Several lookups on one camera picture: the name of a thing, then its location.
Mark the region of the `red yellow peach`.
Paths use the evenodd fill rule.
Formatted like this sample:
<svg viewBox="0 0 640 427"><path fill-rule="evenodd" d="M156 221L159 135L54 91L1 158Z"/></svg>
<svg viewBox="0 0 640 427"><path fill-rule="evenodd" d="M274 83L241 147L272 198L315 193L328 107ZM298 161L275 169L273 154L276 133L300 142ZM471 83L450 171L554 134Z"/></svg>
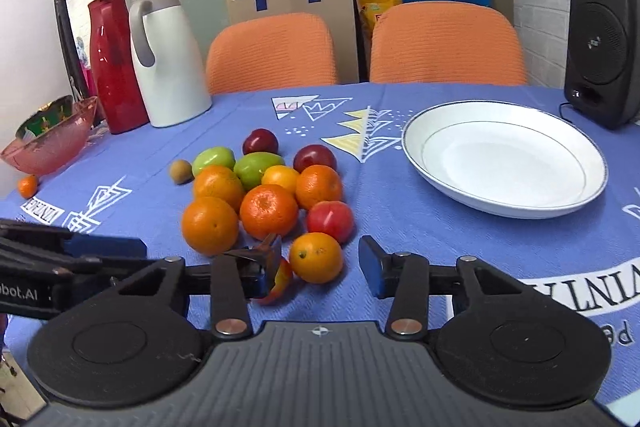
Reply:
<svg viewBox="0 0 640 427"><path fill-rule="evenodd" d="M269 294L260 299L253 299L252 303L258 303L258 305L269 306L275 303L278 299L280 299L285 291L288 289L288 285L292 283L294 279L294 274L291 269L291 265L288 263L288 260L285 258L281 258L280 267L274 278L274 286L269 291Z"/></svg>

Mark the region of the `large orange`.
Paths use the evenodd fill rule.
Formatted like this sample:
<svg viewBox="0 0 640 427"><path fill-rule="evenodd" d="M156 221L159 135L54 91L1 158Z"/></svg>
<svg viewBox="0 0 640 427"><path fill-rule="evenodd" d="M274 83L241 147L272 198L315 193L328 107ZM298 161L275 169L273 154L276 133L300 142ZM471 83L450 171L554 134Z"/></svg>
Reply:
<svg viewBox="0 0 640 427"><path fill-rule="evenodd" d="M186 243L199 254L212 257L231 249L240 233L239 218L223 199L194 199L183 211L181 232Z"/></svg>

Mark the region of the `tangerine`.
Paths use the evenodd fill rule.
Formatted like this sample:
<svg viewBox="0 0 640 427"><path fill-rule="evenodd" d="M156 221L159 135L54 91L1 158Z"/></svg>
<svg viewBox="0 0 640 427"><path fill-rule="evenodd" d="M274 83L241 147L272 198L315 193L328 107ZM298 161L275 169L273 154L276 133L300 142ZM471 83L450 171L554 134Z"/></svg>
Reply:
<svg viewBox="0 0 640 427"><path fill-rule="evenodd" d="M297 219L296 199L280 185L252 188L240 207L244 231L254 239L265 239L269 234L288 235L295 228Z"/></svg>

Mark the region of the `red apple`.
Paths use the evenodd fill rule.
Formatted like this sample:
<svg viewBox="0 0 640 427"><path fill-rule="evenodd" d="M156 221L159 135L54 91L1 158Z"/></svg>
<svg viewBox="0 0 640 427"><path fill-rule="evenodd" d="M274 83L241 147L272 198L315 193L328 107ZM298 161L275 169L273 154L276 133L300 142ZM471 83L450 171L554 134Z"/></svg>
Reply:
<svg viewBox="0 0 640 427"><path fill-rule="evenodd" d="M308 232L324 233L344 244L355 230L355 219L352 210L339 200L317 202L306 216Z"/></svg>

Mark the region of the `small yellow orange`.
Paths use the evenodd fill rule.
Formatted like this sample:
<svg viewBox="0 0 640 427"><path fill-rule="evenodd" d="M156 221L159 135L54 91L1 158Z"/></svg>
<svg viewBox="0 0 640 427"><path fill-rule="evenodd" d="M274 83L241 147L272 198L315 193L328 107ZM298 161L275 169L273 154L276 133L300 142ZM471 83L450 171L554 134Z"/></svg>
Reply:
<svg viewBox="0 0 640 427"><path fill-rule="evenodd" d="M296 184L299 172L285 165L274 165L267 168L262 175L262 185L277 185L288 193L296 193Z"/></svg>

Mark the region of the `brown kiwi fruit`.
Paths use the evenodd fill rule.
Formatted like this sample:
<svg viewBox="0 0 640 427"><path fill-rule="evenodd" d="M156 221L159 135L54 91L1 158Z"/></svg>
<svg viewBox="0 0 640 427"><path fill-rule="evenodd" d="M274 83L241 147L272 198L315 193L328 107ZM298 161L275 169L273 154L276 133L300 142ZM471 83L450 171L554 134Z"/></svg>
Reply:
<svg viewBox="0 0 640 427"><path fill-rule="evenodd" d="M192 165L184 159L176 159L169 166L169 176L177 185L189 183L193 180Z"/></svg>

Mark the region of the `green apple left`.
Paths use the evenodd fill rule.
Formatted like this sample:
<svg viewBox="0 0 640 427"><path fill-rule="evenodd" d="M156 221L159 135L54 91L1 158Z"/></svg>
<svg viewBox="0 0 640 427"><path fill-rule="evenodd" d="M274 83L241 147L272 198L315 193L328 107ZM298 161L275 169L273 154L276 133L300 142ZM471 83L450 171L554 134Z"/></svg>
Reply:
<svg viewBox="0 0 640 427"><path fill-rule="evenodd" d="M192 162L193 176L198 176L206 167L221 166L230 170L234 168L235 157L228 147L215 146L199 153Z"/></svg>

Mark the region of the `pink glass bowl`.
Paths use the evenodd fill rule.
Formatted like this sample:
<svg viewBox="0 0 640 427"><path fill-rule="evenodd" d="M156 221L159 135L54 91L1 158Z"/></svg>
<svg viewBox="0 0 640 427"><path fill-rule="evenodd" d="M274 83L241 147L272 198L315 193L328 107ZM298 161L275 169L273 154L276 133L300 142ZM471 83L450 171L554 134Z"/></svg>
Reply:
<svg viewBox="0 0 640 427"><path fill-rule="evenodd" d="M70 117L30 141L14 139L2 150L1 159L26 174L45 176L55 172L85 147L98 107L96 96L76 102Z"/></svg>

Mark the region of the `dark red plum back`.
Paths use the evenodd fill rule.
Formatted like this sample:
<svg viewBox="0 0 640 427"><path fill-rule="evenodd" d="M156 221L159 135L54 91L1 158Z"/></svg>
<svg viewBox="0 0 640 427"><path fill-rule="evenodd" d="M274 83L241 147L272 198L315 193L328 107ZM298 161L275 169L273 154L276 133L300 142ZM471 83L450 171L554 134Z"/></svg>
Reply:
<svg viewBox="0 0 640 427"><path fill-rule="evenodd" d="M279 141L268 129L259 128L250 132L242 145L244 155L257 152L279 153Z"/></svg>

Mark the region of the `dark red plum right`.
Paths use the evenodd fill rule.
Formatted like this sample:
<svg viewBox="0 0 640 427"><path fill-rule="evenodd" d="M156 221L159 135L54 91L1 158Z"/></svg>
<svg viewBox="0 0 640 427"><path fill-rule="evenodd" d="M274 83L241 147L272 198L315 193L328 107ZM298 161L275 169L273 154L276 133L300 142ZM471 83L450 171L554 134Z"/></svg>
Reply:
<svg viewBox="0 0 640 427"><path fill-rule="evenodd" d="M302 173L308 167L323 165L337 170L337 161L334 154L324 145L311 144L302 147L293 160L294 169Z"/></svg>

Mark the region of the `blue patterned tablecloth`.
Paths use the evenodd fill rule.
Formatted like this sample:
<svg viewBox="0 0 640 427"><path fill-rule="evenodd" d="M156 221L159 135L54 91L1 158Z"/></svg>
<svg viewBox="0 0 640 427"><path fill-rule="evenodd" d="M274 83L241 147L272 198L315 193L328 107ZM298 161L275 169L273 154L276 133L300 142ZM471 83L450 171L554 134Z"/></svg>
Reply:
<svg viewBox="0 0 640 427"><path fill-rule="evenodd" d="M44 179L33 200L4 196L3 217L76 231L134 236L153 257L201 262L183 240L188 186L169 165L213 146L239 150L257 129L272 131L286 159L305 145L347 136L335 154L358 234L389 251L411 251L436 265L473 255L582 312L612 347L598 398L625 423L639 419L639 129L570 121L600 148L608 186L594 202L549 220L513 220L455 202L431 187L402 153L400 136L420 110L459 100L495 100L563 112L560 91L455 83L371 84L216 96L209 111L166 129L101 131L66 169Z"/></svg>

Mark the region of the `white board panel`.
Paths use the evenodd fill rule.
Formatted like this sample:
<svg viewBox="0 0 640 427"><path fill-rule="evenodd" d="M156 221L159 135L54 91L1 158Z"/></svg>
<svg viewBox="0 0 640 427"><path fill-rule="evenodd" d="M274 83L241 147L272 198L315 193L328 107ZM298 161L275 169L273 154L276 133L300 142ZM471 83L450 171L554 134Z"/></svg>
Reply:
<svg viewBox="0 0 640 427"><path fill-rule="evenodd" d="M65 0L1 0L1 143L40 106L88 88Z"/></svg>

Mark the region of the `red thermos jug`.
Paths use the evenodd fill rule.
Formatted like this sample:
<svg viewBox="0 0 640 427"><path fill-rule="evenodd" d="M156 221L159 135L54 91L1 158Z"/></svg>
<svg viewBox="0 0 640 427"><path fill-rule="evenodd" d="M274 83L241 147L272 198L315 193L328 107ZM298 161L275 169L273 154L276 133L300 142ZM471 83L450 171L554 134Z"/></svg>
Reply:
<svg viewBox="0 0 640 427"><path fill-rule="evenodd" d="M119 134L149 122L131 57L125 0L93 0L90 65L108 129Z"/></svg>

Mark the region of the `right orange chair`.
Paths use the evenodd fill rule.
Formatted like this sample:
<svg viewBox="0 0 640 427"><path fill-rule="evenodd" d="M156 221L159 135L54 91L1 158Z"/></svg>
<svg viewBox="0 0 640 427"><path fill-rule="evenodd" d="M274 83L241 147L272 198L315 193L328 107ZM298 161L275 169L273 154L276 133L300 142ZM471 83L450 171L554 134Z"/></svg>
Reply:
<svg viewBox="0 0 640 427"><path fill-rule="evenodd" d="M471 3L423 1L386 11L372 36L372 83L524 86L524 53L512 24Z"/></svg>

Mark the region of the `black speaker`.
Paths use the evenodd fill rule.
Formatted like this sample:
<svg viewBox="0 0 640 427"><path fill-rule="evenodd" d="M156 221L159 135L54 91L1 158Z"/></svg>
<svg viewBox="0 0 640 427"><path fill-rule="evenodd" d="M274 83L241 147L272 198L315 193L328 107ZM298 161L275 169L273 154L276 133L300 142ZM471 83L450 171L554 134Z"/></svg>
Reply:
<svg viewBox="0 0 640 427"><path fill-rule="evenodd" d="M639 0L570 0L564 95L608 129L639 117Z"/></svg>

